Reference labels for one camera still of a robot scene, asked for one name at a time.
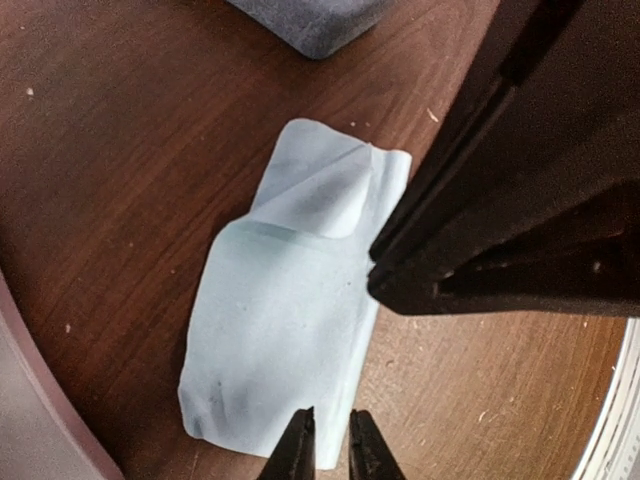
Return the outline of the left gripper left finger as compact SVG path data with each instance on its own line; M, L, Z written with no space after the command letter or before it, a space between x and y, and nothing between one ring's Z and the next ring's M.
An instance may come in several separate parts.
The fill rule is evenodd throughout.
M257 480L313 480L315 452L314 408L299 409L292 415Z

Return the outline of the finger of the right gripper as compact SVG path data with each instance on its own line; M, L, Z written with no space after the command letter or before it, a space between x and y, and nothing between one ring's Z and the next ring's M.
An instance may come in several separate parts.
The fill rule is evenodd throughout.
M639 314L639 183L611 186L452 267L416 255L377 265L368 292L402 315L518 310L636 317Z
M372 259L409 259L498 185L579 146L572 171L602 183L639 173L638 3L500 2Z

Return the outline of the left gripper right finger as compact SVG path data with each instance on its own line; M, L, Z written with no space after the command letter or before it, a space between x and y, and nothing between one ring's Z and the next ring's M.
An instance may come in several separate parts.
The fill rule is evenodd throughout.
M394 479L393 456L372 415L353 410L349 419L349 478Z

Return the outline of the light blue cloth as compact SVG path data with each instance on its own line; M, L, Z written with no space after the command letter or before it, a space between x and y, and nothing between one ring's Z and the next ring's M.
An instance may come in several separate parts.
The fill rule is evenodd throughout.
M317 121L284 127L206 259L178 385L190 436L267 457L312 409L316 466L337 465L379 309L369 250L411 164Z

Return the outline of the grey-blue glasses case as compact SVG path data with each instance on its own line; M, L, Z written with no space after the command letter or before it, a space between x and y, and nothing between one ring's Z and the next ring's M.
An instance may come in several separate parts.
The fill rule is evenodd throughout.
M231 0L303 56L323 60L373 28L393 3L384 0Z

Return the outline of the pink glasses case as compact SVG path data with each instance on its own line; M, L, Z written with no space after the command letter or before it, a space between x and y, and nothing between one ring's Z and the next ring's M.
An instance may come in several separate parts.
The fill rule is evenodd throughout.
M56 381L1 281L1 477L122 479Z

